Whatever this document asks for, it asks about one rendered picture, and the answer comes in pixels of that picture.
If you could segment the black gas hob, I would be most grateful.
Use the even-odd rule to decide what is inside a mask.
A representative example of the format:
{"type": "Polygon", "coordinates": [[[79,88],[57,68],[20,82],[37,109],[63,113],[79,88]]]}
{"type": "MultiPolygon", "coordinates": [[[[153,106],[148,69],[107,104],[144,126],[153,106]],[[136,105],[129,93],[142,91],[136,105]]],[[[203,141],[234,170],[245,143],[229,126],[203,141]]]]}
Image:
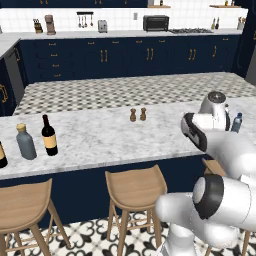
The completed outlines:
{"type": "Polygon", "coordinates": [[[170,29],[169,32],[173,34],[191,34],[191,33],[213,33],[212,30],[205,28],[181,28],[181,29],[170,29]]]}

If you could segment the navy side cupboard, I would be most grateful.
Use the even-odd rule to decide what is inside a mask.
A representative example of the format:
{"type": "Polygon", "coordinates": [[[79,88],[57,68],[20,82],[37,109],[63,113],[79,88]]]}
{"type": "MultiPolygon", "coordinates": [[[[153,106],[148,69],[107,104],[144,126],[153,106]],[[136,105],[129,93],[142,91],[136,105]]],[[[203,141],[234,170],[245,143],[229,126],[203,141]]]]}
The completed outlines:
{"type": "Polygon", "coordinates": [[[16,100],[4,59],[0,59],[0,117],[12,116],[16,100]]]}

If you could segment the brown coffee machine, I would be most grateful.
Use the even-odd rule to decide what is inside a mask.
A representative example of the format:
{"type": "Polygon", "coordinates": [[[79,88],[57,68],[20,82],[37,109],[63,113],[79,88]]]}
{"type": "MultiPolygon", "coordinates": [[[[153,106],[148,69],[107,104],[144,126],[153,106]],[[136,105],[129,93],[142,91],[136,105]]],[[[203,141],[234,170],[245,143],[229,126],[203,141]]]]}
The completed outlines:
{"type": "Polygon", "coordinates": [[[46,15],[45,16],[45,22],[46,22],[46,28],[47,28],[47,34],[48,35],[55,35],[55,27],[54,27],[54,21],[52,15],[46,15]]]}

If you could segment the blue plastic water bottle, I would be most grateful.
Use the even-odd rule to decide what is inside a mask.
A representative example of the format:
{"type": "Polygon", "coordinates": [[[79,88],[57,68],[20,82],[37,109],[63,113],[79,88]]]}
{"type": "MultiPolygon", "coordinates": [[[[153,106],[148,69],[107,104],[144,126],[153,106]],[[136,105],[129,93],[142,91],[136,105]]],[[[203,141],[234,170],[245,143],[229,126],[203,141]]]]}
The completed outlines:
{"type": "Polygon", "coordinates": [[[232,130],[233,132],[239,132],[240,127],[241,127],[241,124],[242,124],[242,113],[239,112],[239,113],[237,114],[237,116],[236,116],[236,117],[234,118],[234,120],[233,120],[233,124],[232,124],[231,130],[232,130]]]}

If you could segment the navy base cupboard run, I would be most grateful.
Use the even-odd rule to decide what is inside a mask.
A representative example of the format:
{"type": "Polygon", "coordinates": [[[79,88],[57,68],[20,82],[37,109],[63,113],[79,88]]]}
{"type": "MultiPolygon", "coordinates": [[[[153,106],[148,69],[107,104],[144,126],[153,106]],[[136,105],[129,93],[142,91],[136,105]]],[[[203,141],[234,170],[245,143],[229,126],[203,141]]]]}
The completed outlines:
{"type": "Polygon", "coordinates": [[[22,40],[30,83],[230,71],[237,35],[22,40]]]}

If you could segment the knife block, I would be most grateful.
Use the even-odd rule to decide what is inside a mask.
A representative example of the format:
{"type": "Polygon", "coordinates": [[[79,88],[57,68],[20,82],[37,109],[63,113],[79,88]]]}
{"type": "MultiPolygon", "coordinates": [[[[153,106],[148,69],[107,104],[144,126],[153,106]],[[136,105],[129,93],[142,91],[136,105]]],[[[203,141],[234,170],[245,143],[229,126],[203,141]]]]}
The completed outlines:
{"type": "Polygon", "coordinates": [[[34,22],[34,28],[35,28],[36,33],[43,33],[43,29],[42,29],[42,26],[41,26],[41,23],[39,22],[39,20],[33,19],[33,22],[34,22]]]}

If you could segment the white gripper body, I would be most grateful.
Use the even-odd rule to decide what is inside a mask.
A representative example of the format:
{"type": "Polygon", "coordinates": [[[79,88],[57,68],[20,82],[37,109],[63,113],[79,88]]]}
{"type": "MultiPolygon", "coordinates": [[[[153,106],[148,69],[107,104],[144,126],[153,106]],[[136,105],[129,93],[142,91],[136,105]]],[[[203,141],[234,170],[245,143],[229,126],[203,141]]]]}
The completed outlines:
{"type": "Polygon", "coordinates": [[[228,131],[230,124],[225,115],[198,114],[197,126],[203,130],[228,131]]]}

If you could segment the navy wall cupboard run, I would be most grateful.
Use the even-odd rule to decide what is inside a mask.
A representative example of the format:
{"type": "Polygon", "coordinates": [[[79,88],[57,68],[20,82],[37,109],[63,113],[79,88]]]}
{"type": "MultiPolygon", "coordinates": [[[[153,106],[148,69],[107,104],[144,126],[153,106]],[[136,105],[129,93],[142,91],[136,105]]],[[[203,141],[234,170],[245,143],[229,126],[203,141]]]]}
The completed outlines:
{"type": "Polygon", "coordinates": [[[0,0],[0,8],[146,8],[148,0],[0,0]]]}

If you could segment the black toaster oven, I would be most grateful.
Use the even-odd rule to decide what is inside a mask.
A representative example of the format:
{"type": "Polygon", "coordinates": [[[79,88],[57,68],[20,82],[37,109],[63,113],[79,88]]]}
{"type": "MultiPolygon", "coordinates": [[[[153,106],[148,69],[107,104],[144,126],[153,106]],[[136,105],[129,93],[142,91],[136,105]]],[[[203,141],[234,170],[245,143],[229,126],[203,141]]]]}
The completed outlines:
{"type": "Polygon", "coordinates": [[[143,30],[144,31],[168,31],[169,17],[166,15],[144,15],[143,30]]]}

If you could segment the rail with hanging tools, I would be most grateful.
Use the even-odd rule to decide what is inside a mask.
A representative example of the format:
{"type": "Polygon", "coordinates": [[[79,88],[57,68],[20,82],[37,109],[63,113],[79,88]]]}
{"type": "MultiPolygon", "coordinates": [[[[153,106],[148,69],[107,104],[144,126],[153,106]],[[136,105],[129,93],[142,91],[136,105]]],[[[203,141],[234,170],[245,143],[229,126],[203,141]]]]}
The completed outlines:
{"type": "Polygon", "coordinates": [[[93,12],[78,11],[78,27],[88,28],[93,26],[93,12]]]}

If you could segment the grey dishwasher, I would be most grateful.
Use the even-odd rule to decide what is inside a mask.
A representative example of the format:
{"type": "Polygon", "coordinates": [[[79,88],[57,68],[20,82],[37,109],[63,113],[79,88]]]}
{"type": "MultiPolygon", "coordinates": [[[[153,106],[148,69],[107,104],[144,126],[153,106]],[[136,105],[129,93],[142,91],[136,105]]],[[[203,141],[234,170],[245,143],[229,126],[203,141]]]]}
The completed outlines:
{"type": "Polygon", "coordinates": [[[20,75],[15,50],[10,49],[4,56],[5,64],[7,67],[9,79],[11,81],[12,89],[15,95],[16,104],[19,105],[24,96],[24,86],[20,75]]]}

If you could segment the dark wine bottle tan label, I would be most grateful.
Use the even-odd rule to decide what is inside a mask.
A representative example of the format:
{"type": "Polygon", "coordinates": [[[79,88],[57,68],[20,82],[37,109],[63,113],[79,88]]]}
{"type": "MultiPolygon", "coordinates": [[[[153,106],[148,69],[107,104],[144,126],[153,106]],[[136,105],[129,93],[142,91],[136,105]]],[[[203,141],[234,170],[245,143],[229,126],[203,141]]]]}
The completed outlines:
{"type": "Polygon", "coordinates": [[[54,128],[50,125],[48,116],[43,115],[44,127],[42,129],[42,137],[46,152],[49,156],[54,156],[58,153],[56,134],[54,128]]]}

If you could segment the navy kitchen island base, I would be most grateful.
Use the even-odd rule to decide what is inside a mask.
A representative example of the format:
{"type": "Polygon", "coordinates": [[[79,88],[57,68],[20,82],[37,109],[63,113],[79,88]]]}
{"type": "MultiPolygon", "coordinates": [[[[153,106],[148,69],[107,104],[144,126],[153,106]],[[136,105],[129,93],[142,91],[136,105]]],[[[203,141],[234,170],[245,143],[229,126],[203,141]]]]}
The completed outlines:
{"type": "Polygon", "coordinates": [[[191,192],[197,179],[203,175],[202,159],[206,154],[179,158],[138,162],[93,169],[33,174],[32,161],[21,160],[11,166],[11,161],[0,168],[0,188],[20,184],[45,182],[52,178],[52,200],[63,224],[104,218],[108,216],[109,195],[105,172],[145,169],[157,164],[167,183],[168,192],[191,192]]]}

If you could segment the grey bottle tan cap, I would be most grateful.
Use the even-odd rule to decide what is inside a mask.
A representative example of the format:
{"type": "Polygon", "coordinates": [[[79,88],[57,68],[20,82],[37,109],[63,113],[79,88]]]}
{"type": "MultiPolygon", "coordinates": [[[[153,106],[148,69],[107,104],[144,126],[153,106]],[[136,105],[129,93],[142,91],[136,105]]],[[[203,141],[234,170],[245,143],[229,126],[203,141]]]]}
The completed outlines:
{"type": "Polygon", "coordinates": [[[20,123],[16,125],[16,129],[18,134],[16,136],[18,146],[23,158],[27,160],[33,160],[37,157],[33,138],[26,131],[26,125],[24,123],[20,123]]]}

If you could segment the navy tall fridge cabinet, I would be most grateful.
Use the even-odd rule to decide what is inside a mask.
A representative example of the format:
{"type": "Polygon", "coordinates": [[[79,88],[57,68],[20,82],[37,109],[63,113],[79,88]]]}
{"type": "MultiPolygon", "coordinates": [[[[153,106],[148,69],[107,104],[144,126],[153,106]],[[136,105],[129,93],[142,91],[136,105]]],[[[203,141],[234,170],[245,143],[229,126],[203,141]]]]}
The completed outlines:
{"type": "Polygon", "coordinates": [[[248,13],[232,71],[256,86],[256,0],[235,0],[235,5],[246,8],[248,13]]]}

